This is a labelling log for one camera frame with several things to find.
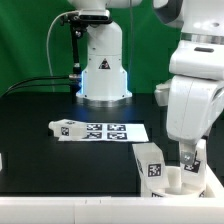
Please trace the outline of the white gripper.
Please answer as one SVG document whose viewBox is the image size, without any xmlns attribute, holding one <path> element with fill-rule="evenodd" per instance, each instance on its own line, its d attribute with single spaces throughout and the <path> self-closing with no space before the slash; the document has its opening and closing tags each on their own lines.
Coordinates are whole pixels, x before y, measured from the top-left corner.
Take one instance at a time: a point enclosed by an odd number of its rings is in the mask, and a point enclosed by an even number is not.
<svg viewBox="0 0 224 224">
<path fill-rule="evenodd" d="M 168 137 L 179 143 L 180 162 L 192 165 L 196 146 L 224 110 L 224 45 L 180 41 L 172 54 L 173 78 L 154 92 L 167 106 Z"/>
</svg>

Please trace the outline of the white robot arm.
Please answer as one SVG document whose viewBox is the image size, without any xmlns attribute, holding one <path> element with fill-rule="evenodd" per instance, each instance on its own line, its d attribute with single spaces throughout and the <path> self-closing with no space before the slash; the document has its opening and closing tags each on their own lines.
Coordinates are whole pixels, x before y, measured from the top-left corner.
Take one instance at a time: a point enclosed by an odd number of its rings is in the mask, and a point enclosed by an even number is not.
<svg viewBox="0 0 224 224">
<path fill-rule="evenodd" d="M 122 67 L 122 31 L 111 8 L 130 8 L 142 0 L 67 0 L 75 10 L 69 21 L 86 25 L 87 66 L 73 68 L 80 78 L 77 98 L 94 106 L 130 99 Z M 181 30 L 171 56 L 173 78 L 159 84 L 155 97 L 166 106 L 168 137 L 179 143 L 180 161 L 191 165 L 196 144 L 224 111 L 224 0 L 152 0 L 159 20 Z"/>
</svg>

